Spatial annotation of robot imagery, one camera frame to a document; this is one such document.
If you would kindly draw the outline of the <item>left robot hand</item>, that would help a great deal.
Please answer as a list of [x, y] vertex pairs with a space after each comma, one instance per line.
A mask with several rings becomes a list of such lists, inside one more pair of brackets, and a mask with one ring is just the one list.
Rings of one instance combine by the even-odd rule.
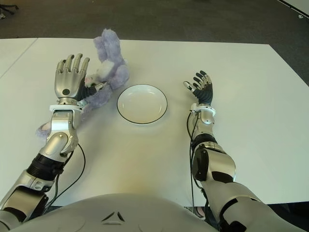
[[74, 105], [95, 95], [105, 88], [105, 82], [98, 82], [86, 86], [86, 72], [90, 58], [82, 59], [81, 53], [69, 55], [67, 59], [61, 60], [55, 72], [55, 94], [60, 105]]

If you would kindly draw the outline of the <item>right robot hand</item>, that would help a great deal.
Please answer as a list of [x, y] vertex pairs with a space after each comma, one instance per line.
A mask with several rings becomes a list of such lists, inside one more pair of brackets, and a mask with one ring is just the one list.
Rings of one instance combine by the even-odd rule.
[[211, 105], [213, 86], [211, 78], [205, 71], [197, 72], [193, 77], [193, 83], [184, 81], [183, 85], [193, 93], [199, 104]]

